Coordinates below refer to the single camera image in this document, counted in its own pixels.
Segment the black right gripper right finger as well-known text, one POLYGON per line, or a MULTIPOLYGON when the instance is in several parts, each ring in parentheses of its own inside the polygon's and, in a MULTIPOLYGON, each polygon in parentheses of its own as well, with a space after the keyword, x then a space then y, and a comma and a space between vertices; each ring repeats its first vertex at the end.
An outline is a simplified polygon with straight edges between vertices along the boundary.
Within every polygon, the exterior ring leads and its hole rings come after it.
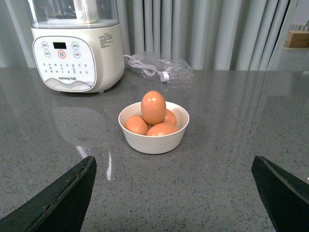
POLYGON ((251 171, 275 230, 307 232, 309 185, 262 156, 254 157, 251 171))

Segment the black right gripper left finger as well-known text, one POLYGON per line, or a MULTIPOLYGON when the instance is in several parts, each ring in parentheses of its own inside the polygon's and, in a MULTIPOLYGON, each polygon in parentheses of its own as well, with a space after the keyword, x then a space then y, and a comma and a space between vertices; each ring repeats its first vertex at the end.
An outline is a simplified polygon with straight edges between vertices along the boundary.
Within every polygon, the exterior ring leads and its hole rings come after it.
POLYGON ((2 232, 79 232, 91 200, 96 159, 87 156, 1 219, 2 232))

